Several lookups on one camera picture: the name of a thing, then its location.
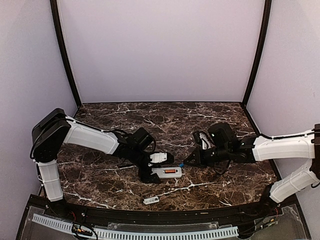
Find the white perforated rail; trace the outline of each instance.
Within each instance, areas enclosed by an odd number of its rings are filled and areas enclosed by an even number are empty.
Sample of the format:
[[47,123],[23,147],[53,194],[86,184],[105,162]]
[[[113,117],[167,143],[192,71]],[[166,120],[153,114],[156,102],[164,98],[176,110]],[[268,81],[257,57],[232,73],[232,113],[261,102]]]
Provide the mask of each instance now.
[[[72,234],[71,222],[56,220],[39,214],[34,214],[32,221],[63,233]],[[94,230],[100,240],[217,240],[239,235],[238,227],[236,226],[216,230],[180,233],[139,233],[112,231],[100,228],[95,228]]]

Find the marble tabletop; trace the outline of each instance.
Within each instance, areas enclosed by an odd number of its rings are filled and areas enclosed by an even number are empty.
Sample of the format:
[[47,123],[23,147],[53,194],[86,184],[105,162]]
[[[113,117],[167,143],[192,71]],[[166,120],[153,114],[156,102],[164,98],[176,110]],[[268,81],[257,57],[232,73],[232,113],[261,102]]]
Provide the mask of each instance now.
[[[254,135],[239,103],[149,102],[83,104],[75,119],[104,130],[133,133],[144,127],[156,139],[157,151],[170,152],[178,166],[194,150],[192,132],[227,122],[238,137]],[[58,170],[70,203],[119,210],[185,211],[256,202],[266,185],[277,180],[269,161],[231,163],[223,176],[184,166],[182,177],[144,184],[135,166],[118,168],[121,159],[73,144],[63,145]],[[159,197],[158,203],[143,200]]]

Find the white wall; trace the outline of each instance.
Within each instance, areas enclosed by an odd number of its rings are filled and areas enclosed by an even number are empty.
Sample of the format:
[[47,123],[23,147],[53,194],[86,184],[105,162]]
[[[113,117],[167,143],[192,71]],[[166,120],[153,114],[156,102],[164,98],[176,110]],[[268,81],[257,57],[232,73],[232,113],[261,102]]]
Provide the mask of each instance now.
[[0,0],[0,239],[15,239],[31,193],[31,130],[54,108],[73,115],[48,0]]
[[242,101],[264,0],[60,0],[81,100]]
[[[320,1],[273,1],[248,110],[259,129],[281,135],[320,123]],[[277,161],[282,177],[305,161]],[[298,193],[312,239],[320,239],[320,188]]]

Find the small white label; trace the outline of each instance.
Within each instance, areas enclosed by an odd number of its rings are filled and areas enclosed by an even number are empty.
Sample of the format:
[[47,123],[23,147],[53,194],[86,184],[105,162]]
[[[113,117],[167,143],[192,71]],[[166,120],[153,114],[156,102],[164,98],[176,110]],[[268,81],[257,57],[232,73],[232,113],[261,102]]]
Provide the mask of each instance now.
[[159,202],[159,198],[157,196],[146,198],[145,200],[143,200],[143,203],[145,205],[154,204],[154,203],[158,203],[158,202]]

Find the black frame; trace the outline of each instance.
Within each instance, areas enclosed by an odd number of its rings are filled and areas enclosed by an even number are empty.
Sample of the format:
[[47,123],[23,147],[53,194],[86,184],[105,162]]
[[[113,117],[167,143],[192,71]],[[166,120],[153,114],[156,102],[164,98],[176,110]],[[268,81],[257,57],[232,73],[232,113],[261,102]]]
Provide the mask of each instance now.
[[[267,35],[267,28],[268,28],[268,23],[270,18],[270,12],[271,12],[271,4],[272,4],[272,0],[265,0],[264,2],[264,11],[263,11],[261,29],[260,29],[259,39],[257,43],[257,48],[255,52],[255,57],[254,57],[250,77],[248,80],[248,84],[247,84],[242,102],[237,102],[240,104],[244,114],[248,118],[251,126],[255,131],[255,134],[257,135],[259,135],[260,132],[255,122],[253,121],[250,113],[247,110],[247,104],[253,90],[253,86],[255,83],[255,79],[257,76],[257,72],[258,72],[258,68],[259,68],[259,64],[260,64],[260,60],[261,60],[261,56],[264,48],[264,43]],[[66,50],[66,45],[63,37],[63,32],[62,32],[62,26],[61,26],[60,17],[59,17],[57,0],[50,0],[50,5],[51,5],[54,28],[56,32],[56,37],[57,37],[64,69],[68,78],[68,82],[70,84],[70,88],[71,88],[74,100],[79,110],[79,108],[82,105],[82,102],[77,90],[76,82],[72,73],[71,65],[70,65],[67,50]],[[281,180],[281,176],[275,165],[275,162],[273,160],[269,160],[269,161],[277,177],[277,180]],[[36,195],[30,196],[21,219],[16,240],[19,240],[22,235],[24,222],[28,215],[30,206],[44,209],[46,214],[55,216],[55,214],[51,212],[50,209],[46,208],[47,204],[48,204],[47,200],[43,197],[36,196]],[[192,211],[147,212],[147,211],[102,209],[102,208],[87,207],[87,206],[68,203],[68,205],[75,210],[75,214],[78,220],[82,219],[87,224],[92,226],[94,225],[107,226],[109,222],[127,223],[127,224],[133,224],[133,223],[149,224],[149,225],[159,225],[159,224],[176,225],[178,224],[178,222],[179,223],[183,222],[185,224],[219,222],[220,225],[232,224],[233,226],[238,226],[239,228],[242,228],[242,227],[248,228],[253,226],[254,220],[257,217],[252,217],[252,216],[250,217],[250,216],[243,216],[243,215],[236,215],[236,214],[243,211],[247,212],[246,210],[255,208],[257,204],[258,202],[254,202],[254,203],[248,203],[248,204],[238,205],[238,206],[229,206],[229,207],[213,208],[213,209],[205,209],[205,210],[192,210]],[[305,217],[303,215],[301,206],[299,204],[299,201],[296,195],[294,194],[288,197],[285,201],[281,203],[281,206],[284,207],[292,204],[296,204],[299,214],[301,216],[301,221],[304,226],[305,233],[307,237],[311,239],[311,235],[310,235]],[[82,217],[82,213],[85,213],[87,215],[85,219]]]

